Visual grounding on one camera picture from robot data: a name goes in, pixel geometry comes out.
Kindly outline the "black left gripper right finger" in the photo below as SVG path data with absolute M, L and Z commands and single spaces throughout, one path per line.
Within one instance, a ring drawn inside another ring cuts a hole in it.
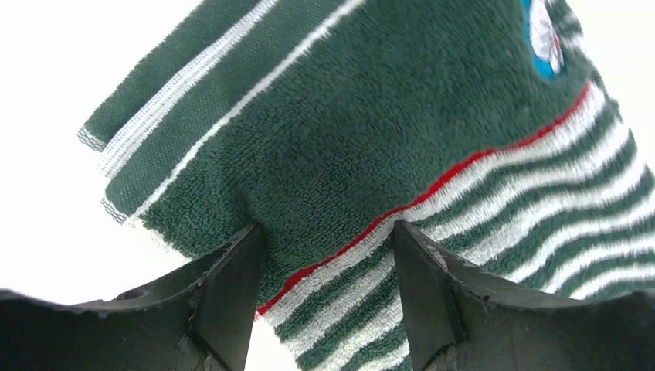
M 652 370 L 654 293 L 581 301 L 453 255 L 405 221 L 392 249 L 415 370 Z

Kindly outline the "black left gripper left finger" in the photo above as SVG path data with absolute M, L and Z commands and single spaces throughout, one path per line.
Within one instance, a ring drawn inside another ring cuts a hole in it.
M 242 370 L 266 263 L 261 225 L 111 301 L 1 293 L 3 370 Z

